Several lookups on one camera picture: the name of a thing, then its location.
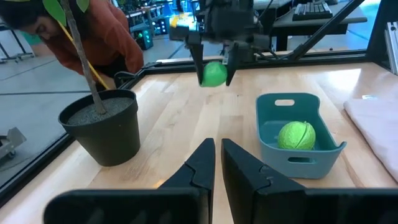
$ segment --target black robot gripper jaw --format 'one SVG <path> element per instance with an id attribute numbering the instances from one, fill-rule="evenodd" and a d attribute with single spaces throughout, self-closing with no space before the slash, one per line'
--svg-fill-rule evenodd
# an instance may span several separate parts
<path id="1" fill-rule="evenodd" d="M 202 84 L 204 76 L 203 44 L 201 41 L 201 36 L 198 33 L 190 33 L 185 39 L 185 46 L 187 49 L 189 49 L 193 63 L 195 64 L 199 85 Z M 224 54 L 222 63 L 227 68 L 226 86 L 229 86 L 239 63 L 238 43 L 234 42 L 230 45 L 229 49 Z"/>

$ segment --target soil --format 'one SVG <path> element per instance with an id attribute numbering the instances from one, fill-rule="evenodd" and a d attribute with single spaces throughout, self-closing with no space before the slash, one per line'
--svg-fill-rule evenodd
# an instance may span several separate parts
<path id="1" fill-rule="evenodd" d="M 98 114 L 95 110 L 94 104 L 86 106 L 85 108 L 77 111 L 69 120 L 68 125 L 81 126 L 86 124 L 93 124 L 98 121 L 102 121 L 106 118 L 110 118 L 129 107 L 134 102 L 130 98 L 111 98 L 103 100 L 103 104 L 106 110 L 105 114 Z"/>

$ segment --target wooden tabletop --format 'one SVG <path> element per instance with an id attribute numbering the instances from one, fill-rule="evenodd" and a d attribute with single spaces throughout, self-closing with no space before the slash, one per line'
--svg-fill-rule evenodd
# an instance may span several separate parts
<path id="1" fill-rule="evenodd" d="M 141 149 L 126 163 L 99 166 L 74 142 L 0 209 L 1 223 L 40 223 L 54 196 L 71 189 L 145 189 L 168 179 L 205 138 L 216 142 L 213 223 L 233 223 L 224 188 L 220 144 L 230 138 L 261 158 L 255 100 L 265 93 L 308 92 L 320 97 L 335 141 L 348 144 L 323 179 L 307 187 L 397 187 L 347 117 L 343 103 L 362 95 L 396 98 L 398 78 L 373 64 L 239 70 L 230 87 L 200 88 L 194 73 L 150 75 L 133 90 L 139 104 Z"/>

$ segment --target white cloth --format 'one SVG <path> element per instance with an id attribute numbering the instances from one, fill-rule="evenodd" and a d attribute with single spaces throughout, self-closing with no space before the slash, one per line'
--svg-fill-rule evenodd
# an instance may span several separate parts
<path id="1" fill-rule="evenodd" d="M 354 99 L 344 107 L 373 153 L 398 181 L 398 101 Z"/>

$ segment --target floor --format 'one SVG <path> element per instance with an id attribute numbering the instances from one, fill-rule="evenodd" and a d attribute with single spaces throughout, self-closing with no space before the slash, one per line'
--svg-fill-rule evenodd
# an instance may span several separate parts
<path id="1" fill-rule="evenodd" d="M 365 49 L 377 4 L 364 4 L 363 9 L 368 17 L 367 23 L 350 25 L 346 35 L 326 36 L 314 48 Z M 288 50 L 305 40 L 306 37 L 291 38 Z M 205 43 L 204 56 L 218 55 L 220 51 L 220 45 Z M 155 37 L 153 48 L 144 52 L 145 62 L 189 56 L 189 51 L 182 43 L 171 42 L 167 36 Z M 19 63 L 0 65 L 0 135 L 17 127 L 27 138 L 17 148 L 14 159 L 0 159 L 0 185 L 5 184 L 64 133 L 57 121 L 59 112 L 87 94 L 85 79 L 62 67 L 54 56 L 43 54 Z"/>

